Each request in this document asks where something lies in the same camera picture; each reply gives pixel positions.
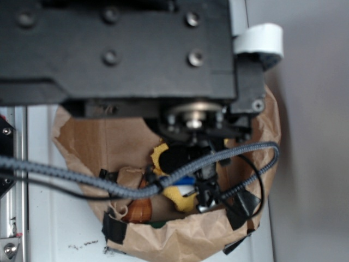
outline metal bracket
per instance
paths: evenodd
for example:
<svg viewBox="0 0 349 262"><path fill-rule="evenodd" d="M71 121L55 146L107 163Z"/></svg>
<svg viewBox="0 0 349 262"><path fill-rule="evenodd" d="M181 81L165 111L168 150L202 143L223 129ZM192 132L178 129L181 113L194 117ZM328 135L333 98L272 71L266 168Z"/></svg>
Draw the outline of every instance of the metal bracket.
<svg viewBox="0 0 349 262"><path fill-rule="evenodd" d="M2 156L14 156L14 132L15 129L0 117L0 154ZM12 175L13 171L0 169L0 173ZM10 179L0 179L0 199L10 190L14 185L14 181Z"/></svg>
<svg viewBox="0 0 349 262"><path fill-rule="evenodd" d="M20 243L20 237L0 239L0 261L13 262L16 258Z"/></svg>

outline screw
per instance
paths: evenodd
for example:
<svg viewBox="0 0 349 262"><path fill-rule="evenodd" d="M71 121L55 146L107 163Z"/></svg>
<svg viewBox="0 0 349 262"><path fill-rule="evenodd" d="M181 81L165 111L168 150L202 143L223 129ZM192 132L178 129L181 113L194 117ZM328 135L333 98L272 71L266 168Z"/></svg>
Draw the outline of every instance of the screw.
<svg viewBox="0 0 349 262"><path fill-rule="evenodd" d="M102 11L102 17L106 23L114 24L120 18L120 11L116 7L106 7Z"/></svg>
<svg viewBox="0 0 349 262"><path fill-rule="evenodd" d="M262 99L256 99L252 103L252 109L255 112L262 112L265 108L264 101Z"/></svg>
<svg viewBox="0 0 349 262"><path fill-rule="evenodd" d="M118 53L115 50L107 50L102 54L102 60L107 66L115 66L121 60Z"/></svg>
<svg viewBox="0 0 349 262"><path fill-rule="evenodd" d="M17 253L17 247L14 244L12 244L12 243L8 243L4 247L4 253L8 257L8 259L11 259Z"/></svg>
<svg viewBox="0 0 349 262"><path fill-rule="evenodd" d="M200 24L200 17L198 14L188 12L185 16L186 22L191 27L197 27Z"/></svg>
<svg viewBox="0 0 349 262"><path fill-rule="evenodd" d="M192 51L188 56L188 61L193 67L200 67L203 65L203 54L200 50Z"/></svg>
<svg viewBox="0 0 349 262"><path fill-rule="evenodd" d="M17 15L17 23L19 26L29 29L36 23L36 17L32 11L22 11Z"/></svg>
<svg viewBox="0 0 349 262"><path fill-rule="evenodd" d="M4 129L2 129L2 133L4 135L10 135L10 134L12 134L12 130L9 127L5 127Z"/></svg>

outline black metal plate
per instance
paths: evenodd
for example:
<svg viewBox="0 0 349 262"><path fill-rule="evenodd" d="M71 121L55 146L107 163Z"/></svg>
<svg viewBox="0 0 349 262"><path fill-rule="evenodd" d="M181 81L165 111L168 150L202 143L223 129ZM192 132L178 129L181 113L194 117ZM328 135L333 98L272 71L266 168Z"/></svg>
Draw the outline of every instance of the black metal plate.
<svg viewBox="0 0 349 262"><path fill-rule="evenodd" d="M14 156L14 128L0 117L0 155ZM13 171L0 169L0 174L14 175ZM13 180L0 178L0 198L2 198L8 190L14 185Z"/></svg>

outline wire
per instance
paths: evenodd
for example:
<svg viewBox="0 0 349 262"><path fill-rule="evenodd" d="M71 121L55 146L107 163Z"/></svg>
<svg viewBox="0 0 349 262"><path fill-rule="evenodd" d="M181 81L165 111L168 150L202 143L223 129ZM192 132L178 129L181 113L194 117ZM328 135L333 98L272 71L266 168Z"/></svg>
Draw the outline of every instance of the wire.
<svg viewBox="0 0 349 262"><path fill-rule="evenodd" d="M267 170L269 170L278 160L279 147L274 142L257 142L249 145L242 145L239 147L222 150L222 151L201 157L177 169L170 176L162 179L161 181L158 181L158 185L150 184L149 186L144 187L142 189L131 189L131 188L123 187L121 185L113 183L111 181L103 180L101 178L87 176L78 172L73 172L73 171L60 169L60 168L54 168L47 165L17 160L17 159L5 157L5 156L0 156L0 168L8 169L8 170L19 170L24 172L33 172L41 175L46 175L49 177L55 177L55 178L60 178L64 180L74 181L80 184L86 184L89 186L103 189L109 192L110 194L118 196L120 198L142 199L142 198L149 198L149 197L152 197L153 195L158 194L159 192L161 192L162 188L171 186L172 184L180 180L182 177L188 174L192 174L195 171L203 168L204 166L210 165L212 163L218 162L223 159L237 156L239 154L256 151L256 150L262 150L265 148L274 149L274 157L267 165L265 165L259 171L259 174L262 175ZM239 190L251 184L255 179L256 179L256 175L251 176L249 179L243 181L241 184L235 186L232 189L225 191L222 195L222 198L227 199L233 196Z"/></svg>
<svg viewBox="0 0 349 262"><path fill-rule="evenodd" d="M33 178L26 178L26 177L18 177L18 176L13 176L13 175L5 175L5 174L0 174L0 178L3 179L8 179L8 180L13 180L13 181L21 181L24 183L31 183L31 184L38 184L43 187L47 187L49 189L54 189L56 191L59 191L61 193L71 195L72 197L78 198L78 199L83 199L83 200L88 200L88 201L110 201L110 200L118 200L120 199L119 196L106 196L106 197L100 197L100 196L91 196L91 195L84 195L84 194L79 194L75 191L71 191L69 189L60 187L56 184L49 183L49 182L44 182L42 180L36 180Z"/></svg>
<svg viewBox="0 0 349 262"><path fill-rule="evenodd" d="M263 210L264 202L265 202L264 184L263 184L263 181L262 181L262 178L261 178L261 175L260 175L260 171L254 165L254 163L249 158L244 156L243 154L238 155L238 157L240 157L246 163L248 163L248 165L253 169L253 171L257 175L257 179L259 181L260 188L261 188L261 202L260 202L260 206L259 206L258 210L254 214L252 214L249 217L244 217L244 214L241 214L238 210L235 210L231 205L229 205L229 203L223 197L221 197L221 201L230 211L232 211L234 214L236 214L236 215L238 215L240 217L245 218L246 221L247 221L247 220L250 220L250 219L254 218L255 216L259 215L261 213L261 211Z"/></svg>

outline orange object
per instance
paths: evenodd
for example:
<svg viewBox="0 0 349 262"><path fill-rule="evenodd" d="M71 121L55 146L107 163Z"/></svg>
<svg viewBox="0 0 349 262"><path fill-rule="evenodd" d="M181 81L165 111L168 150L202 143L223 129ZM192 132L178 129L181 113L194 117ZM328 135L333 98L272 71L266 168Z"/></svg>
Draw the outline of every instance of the orange object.
<svg viewBox="0 0 349 262"><path fill-rule="evenodd" d="M143 178L139 188L146 186ZM122 218L128 223L145 223L152 219L152 202L150 198L133 200L128 206L127 214Z"/></svg>

